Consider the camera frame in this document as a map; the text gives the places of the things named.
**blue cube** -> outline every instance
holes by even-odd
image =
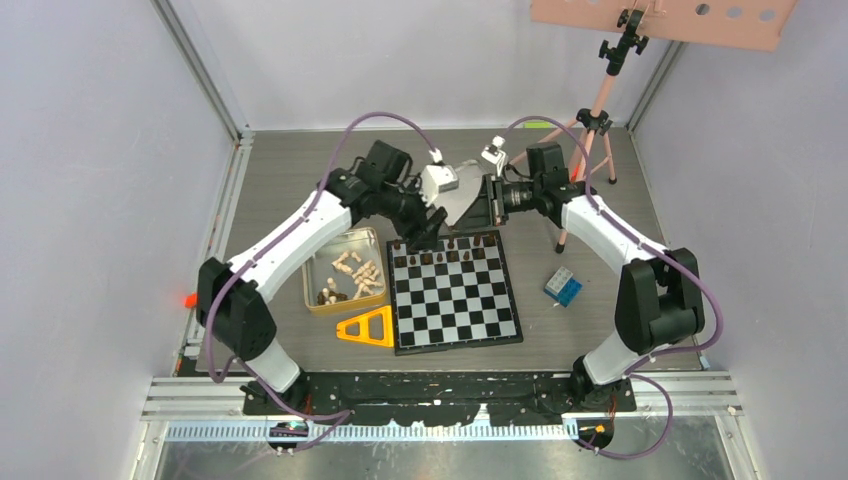
[[[562,306],[567,307],[581,288],[583,288],[583,284],[574,279],[574,274],[571,271],[565,267],[559,267],[557,273],[545,285],[545,293],[561,303]]]

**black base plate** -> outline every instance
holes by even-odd
[[[409,426],[466,425],[486,404],[493,426],[557,425],[566,412],[609,410],[615,395],[619,412],[636,410],[625,381],[591,405],[573,406],[566,392],[568,378],[552,372],[452,372],[452,373],[306,373],[313,414],[352,410],[354,425],[386,425],[394,420]],[[245,397],[245,415],[275,415],[279,410],[267,398]]]

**orange triangle ruler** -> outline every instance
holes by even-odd
[[[380,340],[371,338],[371,331],[369,328],[371,319],[378,315],[383,317],[383,338]],[[347,333],[347,329],[351,325],[359,325],[359,335],[351,335]],[[377,347],[394,347],[395,334],[394,328],[392,327],[392,306],[386,305],[376,310],[371,310],[370,312],[339,322],[339,324],[336,325],[336,336],[349,342],[365,343],[367,345],[374,345]]]

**tripod leg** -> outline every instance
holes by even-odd
[[[595,132],[593,130],[586,135],[586,141],[583,142],[584,145],[586,145],[586,153],[589,154],[589,160],[591,160],[592,143],[594,143],[594,141],[595,141]],[[572,170],[574,172],[571,175],[571,181],[572,182],[577,182],[577,181],[580,181],[580,180],[583,180],[584,178],[586,178],[586,174],[587,174],[586,168],[588,168],[587,160],[585,158],[583,158],[583,151],[580,150],[579,147],[576,148],[575,150],[576,151],[574,153],[575,153],[575,157],[576,157],[576,161],[577,161],[577,163],[576,163],[577,167],[574,170]]]
[[[565,230],[563,230],[559,234],[559,241],[557,242],[557,246],[554,247],[555,252],[562,253],[563,251],[565,251],[565,238],[567,236],[568,236],[568,232],[566,232]]]
[[[612,146],[609,142],[609,132],[604,135],[604,149],[607,151],[607,158],[609,159],[609,167],[610,167],[610,185],[615,185],[618,182],[618,177],[615,176],[615,164],[612,163]]]
[[[564,126],[565,128],[571,128],[571,127],[573,127],[573,126],[574,126],[574,125],[576,125],[576,124],[577,124],[577,120],[576,120],[576,119],[573,119],[573,120],[571,120],[570,122],[566,123],[566,124],[565,124],[565,125],[563,125],[563,126]],[[551,132],[551,133],[549,133],[549,134],[545,135],[544,137],[542,137],[542,139],[541,139],[541,140],[539,140],[539,141],[538,141],[538,142],[536,142],[536,143],[550,142],[551,140],[555,139],[556,137],[560,136],[561,134],[562,134],[562,129],[557,128],[557,129],[556,129],[556,130],[554,130],[553,132]],[[524,161],[524,159],[526,159],[526,158],[527,158],[527,151],[525,150],[525,151],[521,152],[521,154],[520,154],[520,155],[518,155],[517,157],[513,158],[512,160],[510,160],[510,161],[509,161],[509,163],[511,163],[511,164],[513,164],[513,165],[518,165],[519,163],[523,162],[523,161]]]

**cable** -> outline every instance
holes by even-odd
[[[583,142],[581,142],[580,139],[577,138],[577,136],[574,135],[569,129],[565,128],[565,125],[563,125],[562,123],[560,123],[560,122],[558,122],[558,121],[556,121],[556,120],[554,120],[550,117],[545,117],[545,116],[542,116],[542,115],[530,115],[530,116],[519,118],[518,120],[516,120],[515,122],[510,124],[500,136],[502,138],[506,138],[506,135],[509,132],[511,132],[517,125],[520,125],[520,124],[522,124],[522,123],[524,123],[528,120],[542,120],[542,121],[549,122],[553,125],[556,125],[563,132],[565,132],[569,137],[571,137],[572,140],[574,140],[574,143],[577,144],[577,148],[580,149],[580,152],[583,154],[583,159],[586,162],[585,168],[586,168],[586,172],[588,172],[588,175],[586,175],[586,178],[585,178],[585,185],[586,185],[585,194],[586,194],[586,198],[589,200],[589,203],[592,205],[592,207],[594,207],[594,209],[598,212],[598,214],[601,215],[603,218],[605,218],[607,220],[607,222],[610,223],[610,225],[615,227],[616,230],[618,230],[625,237],[627,237],[628,239],[630,239],[631,241],[633,241],[634,243],[639,245],[639,248],[643,248],[646,252],[648,252],[651,255],[654,255],[655,257],[661,259],[667,265],[670,265],[672,268],[674,268],[675,270],[680,272],[680,274],[683,275],[684,277],[686,277],[690,282],[694,283],[695,286],[697,286],[698,289],[701,290],[701,292],[704,294],[704,296],[707,297],[707,301],[710,303],[710,306],[712,306],[713,314],[715,315],[715,331],[713,332],[713,335],[710,337],[709,340],[704,342],[702,345],[695,345],[695,346],[692,346],[692,347],[672,347],[672,348],[668,348],[666,350],[660,350],[660,351],[654,352],[653,356],[657,357],[657,356],[660,356],[660,355],[668,355],[668,354],[671,354],[671,353],[699,352],[701,350],[705,350],[705,349],[710,348],[711,346],[715,345],[716,342],[718,342],[719,338],[721,338],[721,334],[724,332],[724,314],[722,313],[721,307],[718,304],[718,299],[716,299],[715,295],[709,289],[709,287],[707,287],[707,285],[703,281],[701,281],[701,279],[698,278],[695,274],[690,272],[689,269],[687,269],[683,265],[679,264],[678,262],[676,262],[674,259],[672,259],[668,255],[666,255],[663,252],[651,247],[650,245],[646,245],[646,244],[641,243],[639,237],[636,234],[631,232],[629,229],[625,228],[624,225],[619,223],[618,220],[616,220],[615,217],[610,215],[609,212],[600,208],[600,204],[598,204],[598,201],[595,200],[594,196],[592,195],[592,187],[591,187],[592,168],[591,168],[590,163],[589,163],[589,152],[586,150],[586,145],[584,145]],[[649,379],[648,377],[644,377],[642,375],[637,375],[637,374],[633,373],[637,368],[641,367],[642,365],[649,362],[650,360],[651,360],[650,355],[645,356],[642,359],[638,360],[636,363],[631,365],[630,368],[628,368],[627,370],[624,371],[624,376],[625,377],[630,376],[632,378],[636,378],[636,379],[642,380],[644,382],[648,382],[651,385],[653,385],[654,387],[656,387],[663,394],[663,396],[665,396],[666,404],[668,404],[668,422],[666,423],[665,429],[663,429],[663,433],[660,436],[659,440],[657,440],[657,443],[655,443],[651,448],[645,450],[644,452],[636,453],[636,454],[621,454],[621,453],[613,453],[613,452],[605,452],[605,451],[600,452],[605,457],[615,458],[615,459],[620,459],[620,460],[631,460],[631,459],[641,458],[641,457],[644,457],[646,455],[650,455],[651,453],[654,453],[660,447],[660,445],[662,445],[662,443],[665,442],[666,438],[668,437],[668,432],[671,430],[671,425],[674,421],[673,420],[674,414],[673,414],[673,409],[672,409],[672,405],[671,405],[671,396],[669,396],[668,392],[665,391],[665,389],[662,388],[662,386],[660,386],[659,383]]]
[[[519,178],[519,181],[521,181],[520,179],[522,178],[525,180],[533,180],[533,177],[531,177],[530,175],[524,175],[523,173],[519,172],[518,168],[516,168],[516,166],[511,163],[507,163],[506,167],[504,168],[504,179],[512,183],[508,178],[506,178],[507,172],[514,173]]]
[[[211,348],[212,347],[212,326],[215,324],[215,317],[218,315],[218,309],[221,307],[221,302],[224,300],[224,297],[227,296],[227,293],[229,293],[229,291],[233,288],[233,285],[235,285],[235,283],[239,280],[239,278],[241,278],[241,276],[244,275],[244,273],[248,269],[250,269],[253,265],[255,265],[256,262],[259,261],[262,257],[264,257],[265,254],[267,254],[269,251],[271,251],[271,249],[273,249],[280,242],[282,242],[283,239],[288,237],[289,234],[291,232],[293,232],[297,227],[299,227],[304,222],[306,217],[308,217],[309,214],[312,213],[312,211],[315,209],[315,205],[318,204],[318,201],[321,199],[321,195],[324,193],[324,189],[327,186],[327,181],[330,178],[330,173],[336,168],[336,165],[338,164],[339,152],[341,152],[342,146],[345,144],[348,137],[350,137],[351,132],[353,132],[353,129],[356,128],[356,126],[359,125],[360,123],[362,123],[363,121],[368,120],[369,118],[374,118],[374,117],[393,118],[395,120],[398,120],[400,122],[403,122],[403,123],[409,125],[410,127],[412,127],[413,130],[415,130],[416,132],[418,132],[419,135],[421,135],[421,138],[423,138],[425,142],[427,142],[427,146],[430,148],[431,152],[438,151],[436,146],[433,144],[432,140],[430,140],[430,137],[428,137],[427,134],[424,133],[423,130],[421,130],[421,127],[419,127],[418,125],[413,123],[411,120],[409,120],[405,117],[402,117],[400,115],[394,114],[394,113],[390,113],[390,112],[370,112],[370,113],[366,113],[366,114],[361,115],[360,117],[356,118],[353,122],[351,122],[350,125],[347,126],[347,128],[344,130],[344,133],[342,133],[342,138],[339,140],[339,143],[336,144],[336,148],[333,150],[333,153],[330,156],[330,161],[327,164],[327,169],[324,171],[324,175],[321,177],[321,181],[318,183],[318,188],[316,189],[315,196],[312,198],[312,201],[309,203],[309,205],[307,205],[306,210],[303,213],[303,215],[301,217],[299,217],[297,220],[295,220],[294,222],[292,222],[292,224],[289,225],[288,228],[286,228],[276,238],[271,240],[268,243],[268,245],[266,245],[261,250],[256,252],[256,255],[254,255],[251,260],[248,260],[247,262],[245,262],[245,264],[241,268],[239,268],[230,277],[230,279],[227,280],[226,283],[224,283],[224,286],[221,287],[221,290],[218,291],[218,294],[215,295],[215,299],[212,301],[212,306],[209,308],[209,314],[206,316],[206,332],[204,334],[204,344],[205,344],[205,347],[206,347],[207,370],[208,370],[208,373],[209,373],[209,377],[212,378],[212,381],[214,381],[215,383],[221,383],[221,382],[224,381],[224,379],[227,377],[227,372],[229,371],[229,369],[227,367],[229,367],[229,365],[230,365],[228,363],[227,367],[224,368],[224,370],[221,372],[221,374],[218,374],[218,372],[215,371],[214,355],[212,353],[212,348]]]
[[[639,452],[639,453],[616,453],[616,452],[608,452],[606,450],[601,450],[601,449],[596,450],[595,446],[592,445],[591,441],[585,442],[580,438],[577,439],[577,441],[581,445],[583,445],[584,447],[586,447],[588,449],[595,450],[595,452],[598,455],[601,455],[601,456],[604,456],[604,457],[607,457],[607,458],[614,458],[616,460],[636,460],[637,458],[647,457],[648,455],[656,452],[657,449],[662,446],[662,444],[668,438],[669,432],[671,432],[671,425],[674,423],[674,407],[671,404],[671,395],[668,394],[668,391],[666,391],[666,389],[662,388],[662,385],[660,385],[659,383],[655,382],[654,380],[652,380],[648,377],[644,377],[642,375],[639,375],[638,373],[630,374],[630,377],[635,378],[637,380],[641,380],[643,382],[650,383],[657,390],[659,390],[660,393],[663,394],[663,397],[665,397],[665,404],[668,406],[668,420],[665,423],[665,428],[663,428],[663,432],[662,432],[662,434],[660,434],[660,438],[658,438],[657,441],[654,442],[654,444],[651,445],[650,448],[648,448],[647,450],[645,450],[643,452]]]
[[[558,122],[558,121],[556,121],[556,120],[554,120],[550,117],[545,117],[545,116],[542,116],[542,115],[529,115],[529,116],[526,116],[526,117],[519,118],[515,122],[512,122],[512,124],[510,124],[506,128],[506,130],[504,130],[504,133],[502,133],[500,136],[506,138],[505,136],[509,132],[511,132],[517,125],[520,125],[521,123],[524,123],[528,120],[543,120],[543,121],[549,122],[553,125],[556,125],[558,128],[562,129],[562,131],[565,132],[566,135],[568,135],[569,137],[571,137],[572,140],[574,140],[574,143],[577,144],[577,148],[579,148],[580,152],[583,154],[583,158],[586,161],[586,171],[587,172],[592,171],[592,169],[590,168],[590,165],[589,165],[589,152],[586,151],[586,145],[584,145],[583,142],[581,142],[580,139],[577,138],[577,136],[574,135],[571,132],[571,130],[565,128],[565,125],[563,125],[562,123],[560,123],[560,122]],[[709,340],[707,340],[706,342],[704,342],[701,345],[694,345],[694,346],[691,346],[691,347],[672,347],[672,348],[668,348],[668,349],[665,349],[665,350],[660,350],[660,351],[654,352],[653,356],[658,357],[658,356],[661,356],[661,355],[668,355],[668,354],[671,354],[671,353],[700,352],[701,350],[706,350],[707,348],[710,348],[713,345],[715,345],[716,342],[718,342],[718,339],[721,337],[721,334],[724,332],[724,314],[722,313],[721,307],[718,304],[718,299],[716,299],[712,290],[710,290],[709,287],[707,287],[707,285],[704,284],[704,282],[700,278],[695,276],[695,274],[690,272],[683,265],[677,263],[674,259],[672,259],[668,255],[666,255],[663,252],[651,247],[650,245],[642,244],[640,242],[638,236],[636,236],[633,232],[631,232],[630,230],[625,228],[624,225],[619,223],[618,220],[615,219],[615,217],[613,217],[612,215],[609,214],[609,212],[601,209],[600,205],[598,204],[598,201],[595,200],[594,196],[592,195],[591,175],[587,175],[585,181],[586,181],[586,191],[585,191],[586,198],[589,200],[589,203],[592,204],[592,206],[595,208],[595,210],[598,211],[598,213],[602,217],[604,217],[607,220],[607,222],[610,223],[610,225],[615,227],[616,230],[621,232],[628,239],[630,239],[631,241],[633,241],[637,245],[639,245],[640,248],[644,249],[646,252],[650,253],[651,255],[654,255],[655,257],[659,258],[660,260],[664,261],[666,264],[670,265],[672,268],[674,268],[675,270],[680,272],[680,274],[683,275],[684,277],[686,277],[690,282],[694,283],[695,286],[698,287],[699,290],[701,290],[701,292],[704,294],[704,296],[707,297],[707,301],[710,303],[710,306],[713,308],[713,314],[715,314],[715,331],[713,332],[713,335],[710,337]],[[639,360],[638,362],[633,364],[630,368],[628,368],[625,371],[625,375],[630,375],[634,370],[641,367],[645,363],[649,362],[650,359],[651,359],[651,356],[646,356],[646,357],[642,358],[641,360]]]
[[[291,232],[293,232],[296,228],[298,228],[305,221],[305,219],[312,213],[312,211],[315,209],[315,206],[318,204],[318,201],[320,200],[321,195],[324,193],[324,189],[327,186],[327,181],[330,178],[330,173],[336,168],[336,165],[338,164],[339,152],[341,152],[342,146],[345,144],[348,137],[350,137],[351,132],[353,132],[353,129],[356,128],[356,126],[359,125],[360,123],[362,123],[363,121],[368,120],[369,118],[374,118],[374,117],[393,118],[395,120],[403,122],[406,125],[412,127],[412,129],[415,130],[421,136],[421,138],[423,138],[424,141],[427,143],[427,146],[430,148],[431,155],[433,155],[433,156],[439,155],[439,157],[441,157],[441,153],[439,153],[439,150],[433,144],[432,140],[430,140],[430,137],[428,137],[427,134],[424,133],[424,131],[421,130],[421,128],[418,125],[416,125],[411,120],[409,120],[405,117],[402,117],[400,115],[390,113],[390,112],[379,112],[379,111],[378,112],[370,112],[370,113],[366,113],[364,115],[359,116],[353,122],[351,122],[351,124],[348,125],[348,127],[344,130],[344,133],[342,134],[342,138],[339,140],[339,143],[336,144],[336,148],[333,150],[333,153],[330,156],[330,161],[327,164],[327,169],[324,171],[324,175],[321,177],[321,180],[318,182],[318,188],[315,191],[315,196],[312,199],[312,201],[309,203],[309,205],[307,205],[303,215],[301,217],[297,218],[294,222],[292,222],[292,224],[289,225],[282,233],[280,233],[280,235],[278,235],[273,240],[271,240],[268,243],[268,245],[266,245],[265,247],[260,249],[258,252],[256,252],[256,254],[253,256],[252,259],[245,262],[245,264],[242,265],[242,267],[239,268],[224,283],[224,285],[221,287],[221,290],[218,291],[218,294],[215,295],[215,298],[212,301],[212,305],[209,308],[209,313],[206,317],[206,331],[204,333],[204,345],[205,345],[205,349],[206,349],[207,370],[208,370],[208,373],[209,373],[209,377],[215,383],[223,382],[224,379],[227,377],[227,374],[229,373],[229,370],[230,370],[230,367],[233,364],[233,361],[238,360],[237,357],[235,355],[233,355],[227,360],[227,364],[224,366],[224,368],[221,370],[220,373],[215,370],[215,359],[214,359],[214,355],[212,353],[212,331],[213,331],[212,327],[215,324],[215,318],[218,314],[218,309],[221,307],[221,302],[223,302],[227,293],[229,293],[229,291],[233,288],[233,285],[235,285],[235,283],[242,277],[242,275],[244,275],[245,272],[247,272],[247,270],[249,270],[253,265],[255,265],[256,262],[258,262],[262,257],[264,257],[269,251],[271,251],[271,249],[273,249],[280,242],[282,242],[289,234],[291,234]],[[286,412],[288,412],[292,415],[297,415],[297,416],[299,416],[303,419],[306,419],[306,420],[312,420],[313,422],[321,421],[321,420],[336,420],[336,423],[334,423],[330,428],[328,428],[327,431],[325,431],[323,434],[319,435],[317,438],[307,442],[304,445],[298,445],[297,448],[292,450],[292,453],[302,452],[304,450],[308,450],[308,449],[314,447],[321,440],[323,440],[327,435],[329,435],[336,428],[338,428],[339,425],[343,424],[347,420],[347,418],[350,416],[349,410],[344,410],[344,411],[338,412],[338,413],[333,414],[333,415],[307,415],[305,413],[298,412],[297,410],[286,405],[285,402],[283,402],[277,396],[277,392],[274,391],[274,389],[271,388],[271,386],[268,385],[265,382],[265,380],[263,380],[261,377],[259,377],[259,375],[257,375],[256,372],[254,372],[250,367],[248,367],[247,364],[245,364],[241,360],[238,360],[238,362],[242,365],[242,367],[244,367],[244,369],[248,373],[250,373],[252,376],[254,376],[256,378],[256,381],[259,382],[259,384],[262,386],[262,388],[265,390],[265,392],[268,394],[268,396],[272,400],[274,400],[274,403],[278,407],[283,409],[284,411],[286,411]]]

